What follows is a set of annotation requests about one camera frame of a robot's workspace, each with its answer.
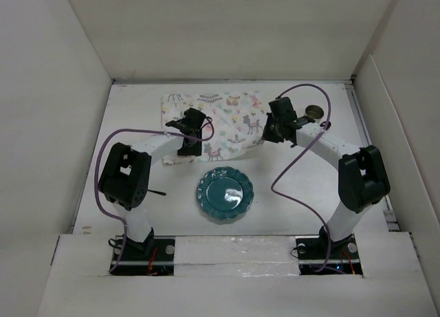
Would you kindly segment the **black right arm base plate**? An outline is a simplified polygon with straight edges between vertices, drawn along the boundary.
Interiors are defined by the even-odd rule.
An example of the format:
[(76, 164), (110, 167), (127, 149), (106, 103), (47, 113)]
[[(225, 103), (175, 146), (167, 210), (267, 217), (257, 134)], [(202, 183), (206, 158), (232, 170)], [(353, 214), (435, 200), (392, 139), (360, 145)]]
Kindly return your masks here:
[(290, 254), (298, 259), (301, 276), (305, 275), (363, 275), (358, 245), (351, 235), (341, 242), (332, 243), (329, 256), (328, 241), (317, 236), (299, 236)]

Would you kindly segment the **patterned paper cup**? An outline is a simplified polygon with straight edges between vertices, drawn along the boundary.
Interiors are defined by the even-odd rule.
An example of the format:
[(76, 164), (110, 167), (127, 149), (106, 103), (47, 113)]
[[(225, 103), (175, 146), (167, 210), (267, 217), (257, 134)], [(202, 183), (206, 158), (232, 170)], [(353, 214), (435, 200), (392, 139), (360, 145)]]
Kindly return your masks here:
[(325, 112), (318, 105), (308, 105), (305, 108), (305, 115), (319, 122), (324, 117)]

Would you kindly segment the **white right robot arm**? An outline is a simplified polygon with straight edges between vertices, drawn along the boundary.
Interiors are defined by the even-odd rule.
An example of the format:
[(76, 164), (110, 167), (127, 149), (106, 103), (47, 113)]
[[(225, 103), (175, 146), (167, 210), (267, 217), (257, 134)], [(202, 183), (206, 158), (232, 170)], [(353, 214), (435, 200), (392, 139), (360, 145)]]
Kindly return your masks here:
[(332, 258), (342, 251), (342, 240), (353, 233), (366, 211), (391, 190), (380, 150), (345, 142), (310, 117), (299, 118), (288, 97), (271, 101), (269, 109), (265, 141), (290, 141), (315, 153), (338, 172), (340, 203), (324, 227), (328, 235), (318, 240), (321, 255)]

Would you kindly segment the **dark metal fork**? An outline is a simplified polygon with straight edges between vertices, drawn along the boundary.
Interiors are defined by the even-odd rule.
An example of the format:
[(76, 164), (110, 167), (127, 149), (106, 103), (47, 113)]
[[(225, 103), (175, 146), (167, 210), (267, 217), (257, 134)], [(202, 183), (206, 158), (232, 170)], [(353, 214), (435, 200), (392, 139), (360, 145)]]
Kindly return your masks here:
[(161, 195), (161, 196), (166, 196), (166, 193), (165, 193), (165, 192), (162, 192), (162, 191), (157, 191), (157, 190), (147, 190), (147, 192), (148, 192), (148, 193), (154, 193), (154, 194)]

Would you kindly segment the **animal print cloth placemat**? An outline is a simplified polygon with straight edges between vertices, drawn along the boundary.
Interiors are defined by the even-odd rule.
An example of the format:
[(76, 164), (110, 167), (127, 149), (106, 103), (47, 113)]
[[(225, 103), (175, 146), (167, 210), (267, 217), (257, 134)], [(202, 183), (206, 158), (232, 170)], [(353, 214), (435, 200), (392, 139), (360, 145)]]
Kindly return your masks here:
[(261, 136), (267, 116), (258, 90), (165, 95), (162, 123), (182, 118), (189, 108), (212, 118), (214, 126), (205, 127), (203, 136), (214, 136), (202, 144), (200, 156), (183, 157), (174, 153), (162, 158), (164, 165), (231, 160), (263, 143)]

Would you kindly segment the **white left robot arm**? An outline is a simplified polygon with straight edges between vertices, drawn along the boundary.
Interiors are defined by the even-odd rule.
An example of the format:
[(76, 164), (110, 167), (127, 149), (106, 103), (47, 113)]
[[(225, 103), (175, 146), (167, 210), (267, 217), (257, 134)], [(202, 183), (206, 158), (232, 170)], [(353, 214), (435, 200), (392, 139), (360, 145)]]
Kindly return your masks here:
[[(119, 133), (145, 133), (147, 139), (133, 146), (115, 143), (100, 170), (108, 143)], [(93, 175), (93, 189), (98, 209), (105, 216), (122, 222), (129, 251), (137, 259), (153, 253), (153, 227), (141, 204), (149, 189), (151, 167), (167, 155), (200, 156), (201, 143), (210, 140), (215, 130), (212, 118), (194, 108), (184, 111), (178, 120), (165, 124), (162, 131), (118, 129), (102, 143)]]

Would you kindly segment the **teal scalloped ceramic plate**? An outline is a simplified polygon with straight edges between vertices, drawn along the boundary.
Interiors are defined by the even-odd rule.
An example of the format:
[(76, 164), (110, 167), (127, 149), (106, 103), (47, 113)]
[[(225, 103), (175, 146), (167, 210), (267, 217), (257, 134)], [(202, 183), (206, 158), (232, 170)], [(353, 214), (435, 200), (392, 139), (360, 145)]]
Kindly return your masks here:
[(197, 203), (209, 217), (225, 221), (244, 215), (254, 200), (249, 177), (236, 168), (216, 167), (208, 171), (196, 188)]

